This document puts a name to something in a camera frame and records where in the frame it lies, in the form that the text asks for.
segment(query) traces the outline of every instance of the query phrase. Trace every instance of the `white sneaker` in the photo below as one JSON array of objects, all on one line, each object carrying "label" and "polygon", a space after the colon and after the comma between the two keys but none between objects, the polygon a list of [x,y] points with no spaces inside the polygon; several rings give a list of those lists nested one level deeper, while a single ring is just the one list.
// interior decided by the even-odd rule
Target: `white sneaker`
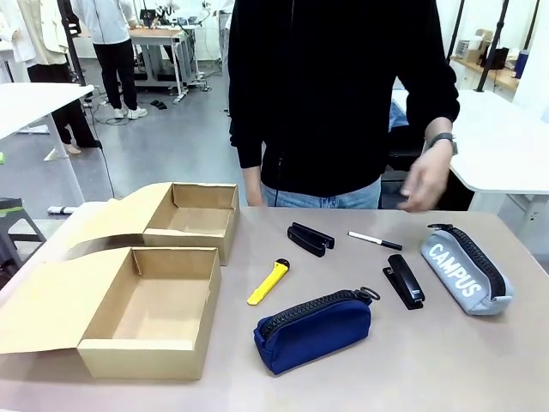
[{"label": "white sneaker", "polygon": [[126,109],[114,109],[114,118],[124,118],[128,114]]},{"label": "white sneaker", "polygon": [[144,118],[147,114],[147,109],[142,109],[138,106],[135,110],[128,111],[128,118],[130,120],[136,120],[138,118]]}]

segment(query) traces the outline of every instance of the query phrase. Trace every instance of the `stapler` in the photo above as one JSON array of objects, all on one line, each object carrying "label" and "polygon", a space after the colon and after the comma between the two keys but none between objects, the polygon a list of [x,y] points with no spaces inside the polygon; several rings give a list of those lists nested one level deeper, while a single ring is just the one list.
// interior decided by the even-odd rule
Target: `stapler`
[{"label": "stapler", "polygon": [[421,309],[425,295],[404,257],[402,255],[392,255],[389,257],[389,264],[390,267],[383,269],[383,273],[401,297],[404,305],[410,311]]},{"label": "stapler", "polygon": [[334,249],[335,246],[335,239],[331,236],[296,222],[288,228],[288,238],[319,258],[324,256],[326,248]]}]

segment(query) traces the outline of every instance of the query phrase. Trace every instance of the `black sweater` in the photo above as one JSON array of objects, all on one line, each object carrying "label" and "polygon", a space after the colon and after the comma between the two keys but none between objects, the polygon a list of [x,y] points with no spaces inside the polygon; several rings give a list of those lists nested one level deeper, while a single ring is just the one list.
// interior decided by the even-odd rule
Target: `black sweater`
[{"label": "black sweater", "polygon": [[459,112],[435,0],[237,0],[229,73],[240,166],[262,164],[281,191],[331,197],[377,180],[397,76],[414,128]]}]

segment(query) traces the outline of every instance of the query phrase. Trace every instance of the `hand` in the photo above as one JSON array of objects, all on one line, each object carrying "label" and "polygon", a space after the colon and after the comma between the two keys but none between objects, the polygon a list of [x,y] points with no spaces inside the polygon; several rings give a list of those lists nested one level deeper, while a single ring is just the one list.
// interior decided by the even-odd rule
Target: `hand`
[{"label": "hand", "polygon": [[251,206],[253,208],[265,208],[267,207],[267,204],[263,200],[263,197],[261,196],[261,192],[254,192],[254,193],[248,193],[246,196],[246,201],[248,202],[248,206]]},{"label": "hand", "polygon": [[439,140],[414,162],[401,191],[408,200],[399,209],[425,212],[435,207],[446,190],[452,152],[451,142]]}]

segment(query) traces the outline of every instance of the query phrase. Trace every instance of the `sleeve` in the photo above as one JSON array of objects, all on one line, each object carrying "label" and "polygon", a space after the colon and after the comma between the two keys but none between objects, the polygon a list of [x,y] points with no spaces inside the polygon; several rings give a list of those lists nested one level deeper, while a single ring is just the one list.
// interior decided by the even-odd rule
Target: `sleeve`
[{"label": "sleeve", "polygon": [[75,16],[78,17],[78,20],[83,21],[80,0],[70,0],[70,7],[72,8],[72,12],[75,14]]},{"label": "sleeve", "polygon": [[136,15],[134,14],[134,9],[132,7],[131,1],[129,0],[120,0],[120,8],[127,22],[135,21]]},{"label": "sleeve", "polygon": [[254,74],[257,50],[261,50],[260,30],[257,17],[257,0],[237,0],[232,12],[229,41],[229,111],[231,113],[232,145],[237,148],[240,166],[245,169],[261,166],[262,114],[256,97],[257,86]]},{"label": "sleeve", "polygon": [[0,39],[10,42],[14,37],[14,33],[15,28],[9,26],[6,16],[3,15],[2,6],[0,6]]},{"label": "sleeve", "polygon": [[397,75],[409,92],[407,118],[425,130],[435,118],[454,122],[460,111],[455,72],[446,63],[435,0],[407,2],[402,19],[403,51]]}]

